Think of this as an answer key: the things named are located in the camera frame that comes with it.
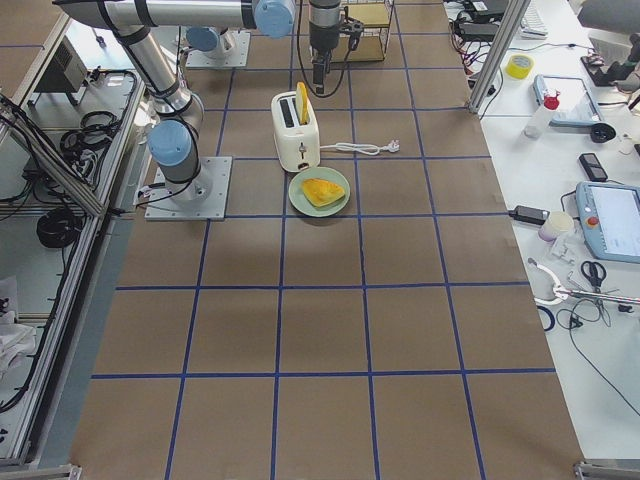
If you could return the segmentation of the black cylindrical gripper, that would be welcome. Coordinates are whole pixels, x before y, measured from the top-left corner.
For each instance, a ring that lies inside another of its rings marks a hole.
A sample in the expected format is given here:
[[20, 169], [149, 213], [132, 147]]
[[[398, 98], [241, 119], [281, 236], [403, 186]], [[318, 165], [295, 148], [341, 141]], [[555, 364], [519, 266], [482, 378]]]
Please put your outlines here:
[[348, 49], [356, 50], [362, 35], [362, 22], [349, 15], [347, 6], [332, 0], [311, 0], [308, 20], [313, 51], [312, 82], [315, 86], [324, 86], [330, 71], [331, 52], [338, 46], [340, 35], [347, 35]]

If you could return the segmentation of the second robot base blue joint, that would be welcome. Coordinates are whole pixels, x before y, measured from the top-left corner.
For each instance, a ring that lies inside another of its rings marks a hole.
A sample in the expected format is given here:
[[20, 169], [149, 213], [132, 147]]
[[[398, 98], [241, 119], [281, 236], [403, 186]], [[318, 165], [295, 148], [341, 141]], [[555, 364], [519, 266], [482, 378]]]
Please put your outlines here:
[[227, 29], [189, 27], [186, 39], [191, 48], [209, 57], [228, 56], [236, 48], [236, 41]]

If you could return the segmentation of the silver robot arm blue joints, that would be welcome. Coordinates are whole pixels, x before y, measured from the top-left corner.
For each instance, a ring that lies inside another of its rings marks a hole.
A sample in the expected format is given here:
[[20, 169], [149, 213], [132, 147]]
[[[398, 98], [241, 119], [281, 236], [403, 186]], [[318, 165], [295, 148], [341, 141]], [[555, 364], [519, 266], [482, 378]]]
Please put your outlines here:
[[108, 29], [141, 75], [160, 123], [148, 148], [167, 183], [184, 191], [200, 173], [199, 130], [204, 107], [183, 74], [164, 56], [152, 29], [159, 26], [231, 27], [281, 38], [293, 29], [292, 1], [56, 1], [72, 19]]

